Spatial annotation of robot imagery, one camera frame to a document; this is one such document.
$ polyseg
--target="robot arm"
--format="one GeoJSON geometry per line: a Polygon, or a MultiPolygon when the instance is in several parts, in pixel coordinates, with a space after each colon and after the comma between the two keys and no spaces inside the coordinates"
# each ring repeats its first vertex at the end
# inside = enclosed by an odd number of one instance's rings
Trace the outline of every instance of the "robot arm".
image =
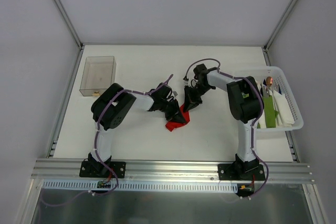
{"type": "MultiPolygon", "coordinates": [[[[196,84],[193,87],[185,86],[184,88],[184,111],[191,110],[201,104],[203,102],[201,96],[210,89],[219,88],[226,91],[231,114],[238,123],[238,151],[232,168],[240,175],[258,168],[259,160],[251,149],[251,138],[253,137],[254,141],[256,139],[256,131],[252,130],[251,125],[261,110],[257,94],[245,80],[236,80],[228,74],[221,74],[217,68],[207,69],[204,64],[200,64],[196,66],[194,73],[196,84]]],[[[246,79],[258,90],[253,77],[246,79]]]]}
{"type": "Polygon", "coordinates": [[[167,85],[160,83],[156,89],[143,94],[136,91],[120,93],[124,88],[119,84],[112,84],[98,99],[93,103],[91,112],[98,131],[98,121],[100,125],[99,134],[96,135],[95,143],[97,149],[93,149],[88,155],[90,169],[94,173],[106,173],[106,168],[100,163],[97,154],[101,161],[109,166],[111,162],[111,148],[114,139],[116,128],[124,120],[125,116],[131,108],[138,108],[143,111],[164,112],[167,121],[185,123],[178,101],[171,94],[172,89],[167,85]],[[111,99],[118,93],[120,95],[114,100],[110,106],[111,99]]]}

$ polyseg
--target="green object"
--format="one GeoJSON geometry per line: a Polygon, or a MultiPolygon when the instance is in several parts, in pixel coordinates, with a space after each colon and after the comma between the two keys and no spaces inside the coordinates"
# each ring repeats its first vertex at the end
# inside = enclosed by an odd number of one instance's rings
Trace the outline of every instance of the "green object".
{"type": "Polygon", "coordinates": [[[241,93],[242,94],[242,96],[243,96],[243,98],[245,99],[245,98],[248,98],[250,95],[249,94],[245,94],[245,93],[241,93]]]}
{"type": "Polygon", "coordinates": [[[274,110],[274,112],[275,112],[275,117],[277,118],[279,111],[274,110]]]}
{"type": "Polygon", "coordinates": [[[262,100],[264,101],[264,112],[265,112],[265,121],[267,128],[275,128],[276,122],[276,114],[273,106],[273,98],[270,95],[269,97],[263,97],[262,100]]]}

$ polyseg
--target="gray wall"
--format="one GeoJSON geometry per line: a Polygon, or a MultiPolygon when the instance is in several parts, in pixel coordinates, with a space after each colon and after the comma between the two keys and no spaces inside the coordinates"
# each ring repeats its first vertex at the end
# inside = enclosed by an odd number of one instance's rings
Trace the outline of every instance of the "gray wall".
{"type": "Polygon", "coordinates": [[[1,223],[14,223],[76,55],[51,0],[0,0],[1,223]]]}
{"type": "Polygon", "coordinates": [[[300,0],[271,47],[299,104],[304,127],[295,131],[303,162],[314,171],[331,223],[336,219],[336,0],[300,0]]]}
{"type": "Polygon", "coordinates": [[[83,42],[264,45],[290,0],[62,0],[83,42]]]}

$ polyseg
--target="white basket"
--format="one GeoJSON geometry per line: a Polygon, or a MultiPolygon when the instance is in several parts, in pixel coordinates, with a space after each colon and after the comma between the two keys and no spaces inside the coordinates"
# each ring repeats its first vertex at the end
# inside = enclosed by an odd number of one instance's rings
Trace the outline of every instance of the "white basket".
{"type": "Polygon", "coordinates": [[[296,104],[294,95],[288,81],[284,75],[284,72],[278,67],[257,67],[257,68],[248,68],[248,69],[239,69],[234,72],[235,77],[247,77],[252,76],[256,81],[262,83],[264,79],[268,76],[273,78],[273,83],[278,84],[281,89],[281,93],[285,94],[288,101],[290,111],[292,112],[295,123],[292,127],[279,127],[279,128],[266,128],[258,129],[258,132],[279,132],[279,131],[291,131],[298,130],[303,127],[303,119],[299,110],[298,105],[296,104]]]}

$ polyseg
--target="black mounting plate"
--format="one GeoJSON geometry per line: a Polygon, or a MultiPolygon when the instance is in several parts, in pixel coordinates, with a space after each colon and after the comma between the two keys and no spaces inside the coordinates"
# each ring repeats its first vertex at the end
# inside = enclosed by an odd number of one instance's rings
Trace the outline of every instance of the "black mounting plate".
{"type": "MultiPolygon", "coordinates": [[[[125,178],[126,162],[110,162],[110,168],[116,173],[118,178],[125,178]]],[[[110,172],[100,174],[94,169],[89,161],[83,161],[80,166],[79,177],[81,178],[107,178],[110,172]]]]}
{"type": "Polygon", "coordinates": [[[255,181],[265,181],[263,165],[259,165],[257,168],[243,174],[238,174],[234,170],[233,164],[218,165],[219,180],[253,180],[253,175],[255,176],[255,181]]]}

